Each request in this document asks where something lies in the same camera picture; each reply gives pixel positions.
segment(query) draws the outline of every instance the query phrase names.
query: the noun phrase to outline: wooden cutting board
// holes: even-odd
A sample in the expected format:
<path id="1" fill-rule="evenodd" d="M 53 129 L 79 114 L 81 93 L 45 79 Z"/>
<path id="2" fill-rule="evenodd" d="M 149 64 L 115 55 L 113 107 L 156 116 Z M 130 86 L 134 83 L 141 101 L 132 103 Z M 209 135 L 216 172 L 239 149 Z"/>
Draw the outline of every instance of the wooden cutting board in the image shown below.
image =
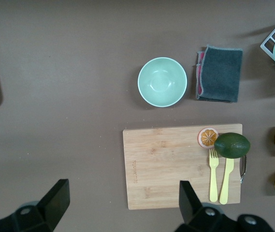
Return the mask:
<path id="1" fill-rule="evenodd" d="M 219 134 L 242 134 L 242 124 L 151 128 L 123 131 L 129 209 L 174 208 L 179 181 L 188 180 L 201 202 L 209 201 L 209 151 L 197 141 L 198 133 L 212 127 Z M 240 202 L 239 159 L 230 174 L 228 203 Z M 221 192 L 225 158 L 219 158 L 217 188 Z"/>

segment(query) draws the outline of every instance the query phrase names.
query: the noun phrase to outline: towel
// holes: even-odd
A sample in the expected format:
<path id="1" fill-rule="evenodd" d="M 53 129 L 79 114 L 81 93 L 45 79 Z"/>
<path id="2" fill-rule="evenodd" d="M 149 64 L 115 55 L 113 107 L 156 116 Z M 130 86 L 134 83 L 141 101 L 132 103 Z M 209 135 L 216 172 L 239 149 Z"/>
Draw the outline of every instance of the towel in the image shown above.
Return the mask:
<path id="1" fill-rule="evenodd" d="M 204 101 L 237 102 L 243 51 L 208 46 L 198 52 L 196 98 Z"/>

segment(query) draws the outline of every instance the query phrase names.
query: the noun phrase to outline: bowl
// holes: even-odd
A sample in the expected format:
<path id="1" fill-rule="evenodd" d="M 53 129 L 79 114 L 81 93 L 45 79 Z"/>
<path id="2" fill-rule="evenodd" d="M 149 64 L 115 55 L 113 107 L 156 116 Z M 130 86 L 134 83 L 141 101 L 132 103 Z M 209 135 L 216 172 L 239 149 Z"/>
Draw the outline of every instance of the bowl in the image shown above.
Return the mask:
<path id="1" fill-rule="evenodd" d="M 143 66 L 137 83 L 146 102 L 156 107 L 168 107 L 178 102 L 185 94 L 187 75 L 176 60 L 159 57 Z"/>

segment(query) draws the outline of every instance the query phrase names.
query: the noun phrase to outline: screw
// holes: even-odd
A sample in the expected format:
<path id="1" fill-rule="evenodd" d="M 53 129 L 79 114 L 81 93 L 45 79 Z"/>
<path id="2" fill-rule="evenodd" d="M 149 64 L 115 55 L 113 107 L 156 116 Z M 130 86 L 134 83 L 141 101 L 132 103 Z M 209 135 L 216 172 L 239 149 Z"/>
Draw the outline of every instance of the screw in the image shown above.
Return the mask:
<path id="1" fill-rule="evenodd" d="M 205 210 L 206 214 L 209 215 L 209 216 L 214 216 L 216 215 L 215 211 L 211 208 L 206 208 Z"/>
<path id="2" fill-rule="evenodd" d="M 256 225 L 257 224 L 257 221 L 253 217 L 250 217 L 250 216 L 245 217 L 245 221 L 250 225 Z"/>
<path id="3" fill-rule="evenodd" d="M 31 210 L 30 208 L 25 208 L 25 209 L 21 210 L 20 214 L 21 215 L 27 214 L 30 212 L 30 210 Z"/>

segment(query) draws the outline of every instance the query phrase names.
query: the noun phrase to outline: dried orange slice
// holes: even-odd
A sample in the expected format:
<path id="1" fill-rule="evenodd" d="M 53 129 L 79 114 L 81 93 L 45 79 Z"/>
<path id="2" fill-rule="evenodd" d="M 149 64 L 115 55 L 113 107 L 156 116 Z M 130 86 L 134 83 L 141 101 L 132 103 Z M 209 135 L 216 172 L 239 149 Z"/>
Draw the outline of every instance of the dried orange slice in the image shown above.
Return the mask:
<path id="1" fill-rule="evenodd" d="M 200 131 L 198 135 L 199 145 L 204 148 L 213 148 L 215 140 L 219 136 L 218 131 L 214 128 L 207 127 Z"/>

